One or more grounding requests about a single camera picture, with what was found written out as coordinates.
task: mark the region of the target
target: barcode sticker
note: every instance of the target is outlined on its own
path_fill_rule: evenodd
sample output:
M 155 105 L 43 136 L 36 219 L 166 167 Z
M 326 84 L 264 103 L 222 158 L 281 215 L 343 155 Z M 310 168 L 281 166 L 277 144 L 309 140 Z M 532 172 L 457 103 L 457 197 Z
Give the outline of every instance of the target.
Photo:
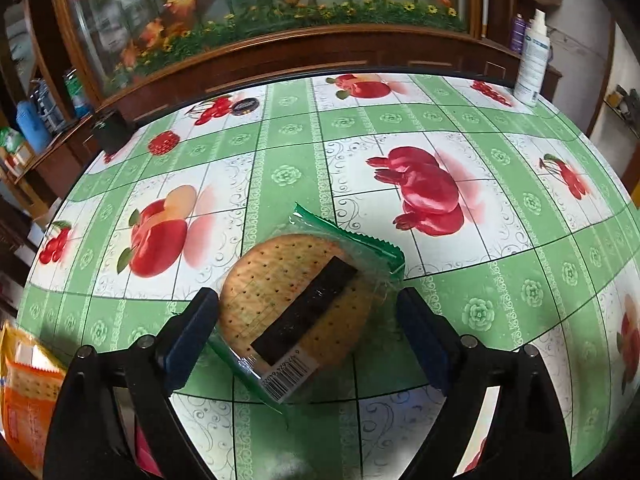
M 318 368 L 318 362 L 298 345 L 280 359 L 261 380 L 260 386 L 276 402 L 283 402 Z

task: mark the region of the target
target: spray bottle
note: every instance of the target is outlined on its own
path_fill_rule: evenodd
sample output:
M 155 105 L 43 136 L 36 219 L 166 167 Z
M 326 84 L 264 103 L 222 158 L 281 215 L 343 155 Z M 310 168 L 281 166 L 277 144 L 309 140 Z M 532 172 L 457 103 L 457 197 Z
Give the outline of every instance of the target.
M 545 13 L 536 9 L 536 15 L 524 35 L 524 47 L 514 97 L 528 106 L 535 106 L 545 78 L 551 42 L 546 36 Z

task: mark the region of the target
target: blue bottle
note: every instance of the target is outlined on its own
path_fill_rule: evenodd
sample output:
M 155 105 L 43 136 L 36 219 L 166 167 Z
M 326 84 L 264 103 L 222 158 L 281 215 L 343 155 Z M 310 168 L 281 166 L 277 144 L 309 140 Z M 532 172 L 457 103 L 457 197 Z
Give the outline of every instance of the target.
M 16 109 L 15 120 L 22 134 L 29 141 L 34 152 L 42 153 L 52 141 L 52 137 L 38 115 L 36 107 L 30 101 L 20 101 Z

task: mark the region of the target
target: white wall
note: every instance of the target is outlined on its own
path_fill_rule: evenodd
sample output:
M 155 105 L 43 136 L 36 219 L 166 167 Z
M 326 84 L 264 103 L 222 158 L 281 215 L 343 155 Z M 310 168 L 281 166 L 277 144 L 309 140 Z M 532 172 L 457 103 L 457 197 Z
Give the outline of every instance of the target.
M 640 90 L 640 64 L 618 26 L 607 94 L 614 91 L 617 85 L 622 86 L 627 92 L 632 88 Z M 602 105 L 600 109 L 591 140 L 616 173 L 622 176 L 638 140 L 606 105 Z
M 552 65 L 562 73 L 554 104 L 584 131 L 598 106 L 610 13 L 602 0 L 564 0 L 546 24 L 554 48 Z

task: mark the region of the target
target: cracker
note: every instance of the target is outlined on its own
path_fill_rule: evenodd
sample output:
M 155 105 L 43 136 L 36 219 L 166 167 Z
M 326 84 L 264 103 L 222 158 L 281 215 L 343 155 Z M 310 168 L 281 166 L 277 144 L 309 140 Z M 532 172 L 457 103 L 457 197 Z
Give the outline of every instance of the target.
M 253 247 L 229 271 L 220 293 L 218 327 L 240 357 L 268 368 L 251 344 L 306 289 L 334 256 L 347 263 L 340 245 L 314 235 L 290 234 Z M 320 367 L 339 364 L 360 337 L 374 299 L 372 284 L 358 273 L 299 345 Z

